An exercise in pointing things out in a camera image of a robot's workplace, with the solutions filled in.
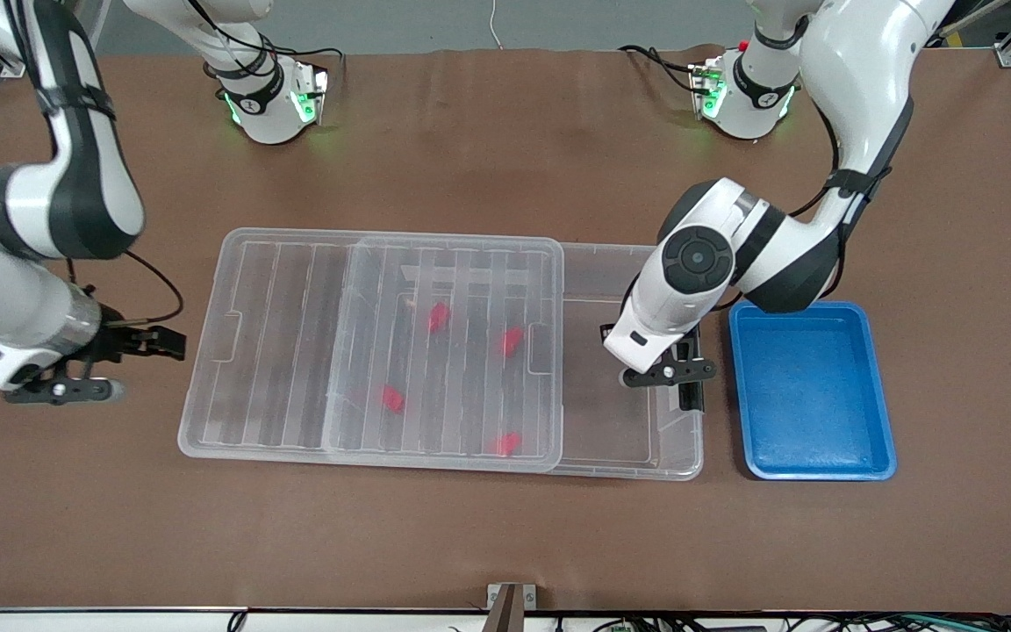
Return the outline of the clear plastic box lid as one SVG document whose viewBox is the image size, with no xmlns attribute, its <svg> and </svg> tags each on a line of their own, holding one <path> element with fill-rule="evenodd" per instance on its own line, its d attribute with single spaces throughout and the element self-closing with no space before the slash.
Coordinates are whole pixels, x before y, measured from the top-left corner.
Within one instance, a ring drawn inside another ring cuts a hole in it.
<svg viewBox="0 0 1011 632">
<path fill-rule="evenodd" d="M 373 233 L 246 227 L 222 241 L 179 427 L 186 456 L 334 463 L 326 386 L 348 250 Z"/>
</svg>

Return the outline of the clear plastic storage box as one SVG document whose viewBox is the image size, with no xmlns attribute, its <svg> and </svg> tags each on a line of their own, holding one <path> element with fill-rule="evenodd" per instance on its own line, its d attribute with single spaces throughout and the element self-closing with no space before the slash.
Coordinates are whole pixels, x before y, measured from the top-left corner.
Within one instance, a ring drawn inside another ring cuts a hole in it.
<svg viewBox="0 0 1011 632">
<path fill-rule="evenodd" d="M 628 245 L 373 233 L 348 250 L 321 449 L 373 467 L 683 481 L 703 463 L 703 411 L 677 387 L 627 388 L 603 348 L 650 255 Z M 429 309 L 450 307 L 429 334 Z M 500 353 L 509 327 L 523 348 Z M 390 384 L 404 413 L 385 411 Z M 494 456 L 505 432 L 520 456 Z"/>
</svg>

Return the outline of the blue plastic tray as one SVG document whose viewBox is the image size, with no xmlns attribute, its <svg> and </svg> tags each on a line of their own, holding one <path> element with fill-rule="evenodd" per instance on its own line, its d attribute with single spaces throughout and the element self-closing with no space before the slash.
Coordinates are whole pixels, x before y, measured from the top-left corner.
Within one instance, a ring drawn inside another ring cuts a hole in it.
<svg viewBox="0 0 1011 632">
<path fill-rule="evenodd" d="M 870 321 L 819 301 L 769 313 L 731 308 L 743 459 L 755 477 L 874 483 L 898 468 Z"/>
</svg>

